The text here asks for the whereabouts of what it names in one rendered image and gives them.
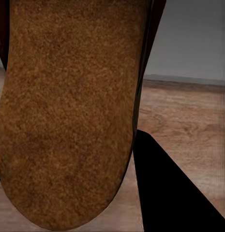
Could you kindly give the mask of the sandal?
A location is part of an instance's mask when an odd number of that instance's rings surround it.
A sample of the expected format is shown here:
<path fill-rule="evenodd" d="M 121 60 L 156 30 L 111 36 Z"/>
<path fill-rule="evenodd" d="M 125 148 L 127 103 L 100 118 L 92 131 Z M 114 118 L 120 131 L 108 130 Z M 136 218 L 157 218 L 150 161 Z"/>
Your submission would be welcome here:
<path fill-rule="evenodd" d="M 113 201 L 166 0 L 0 0 L 0 181 L 50 231 Z"/>

